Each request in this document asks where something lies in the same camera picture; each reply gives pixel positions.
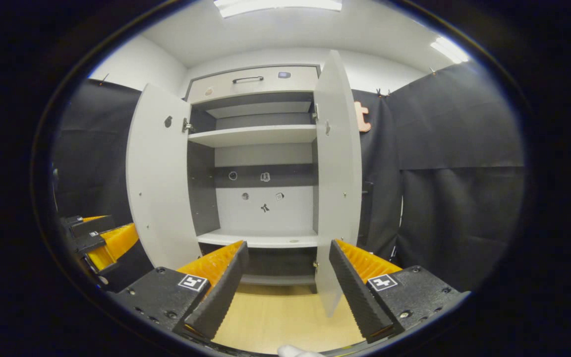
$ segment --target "sticker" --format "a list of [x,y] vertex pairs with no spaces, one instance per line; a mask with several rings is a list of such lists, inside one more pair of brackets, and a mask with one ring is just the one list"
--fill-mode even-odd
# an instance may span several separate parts
[[390,287],[395,287],[396,285],[398,285],[398,282],[396,282],[394,279],[392,279],[389,276],[389,274],[376,276],[376,277],[371,278],[367,281],[377,292],[384,290],[384,289],[389,289]]
[[184,278],[177,284],[183,288],[200,291],[204,284],[206,283],[206,278],[200,278],[199,276],[186,274]]

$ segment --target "drawer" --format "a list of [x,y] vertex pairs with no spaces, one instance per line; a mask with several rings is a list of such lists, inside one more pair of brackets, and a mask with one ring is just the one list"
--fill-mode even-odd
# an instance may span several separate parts
[[188,88],[186,101],[198,104],[213,99],[254,93],[311,92],[314,91],[318,80],[317,67],[312,65],[234,70],[193,79]]

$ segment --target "open cabinet door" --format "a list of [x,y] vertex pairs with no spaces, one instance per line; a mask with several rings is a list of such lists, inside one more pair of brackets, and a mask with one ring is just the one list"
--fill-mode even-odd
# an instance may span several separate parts
[[154,267],[179,269],[201,255],[186,182],[182,132],[191,105],[147,84],[127,140],[127,196],[142,246]]
[[341,287],[329,262],[333,239],[356,245],[360,221],[362,167],[360,136],[347,73],[336,51],[330,51],[314,90],[319,149],[319,248],[317,290],[327,316],[341,298]]

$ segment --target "white glove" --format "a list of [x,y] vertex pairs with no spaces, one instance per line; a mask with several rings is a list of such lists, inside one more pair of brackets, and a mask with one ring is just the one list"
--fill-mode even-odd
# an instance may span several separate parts
[[277,350],[279,357],[324,357],[324,355],[311,351],[304,351],[292,345],[285,344]]

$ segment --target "ceiling light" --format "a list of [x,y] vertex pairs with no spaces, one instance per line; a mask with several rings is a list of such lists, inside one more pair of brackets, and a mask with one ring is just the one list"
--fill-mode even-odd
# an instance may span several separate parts
[[215,0],[215,6],[220,10],[222,17],[227,18],[236,14],[276,7],[311,7],[340,11],[343,4],[342,0]]
[[453,63],[468,61],[468,55],[446,38],[437,38],[434,43],[431,43],[431,47],[435,48],[446,57],[449,57]]

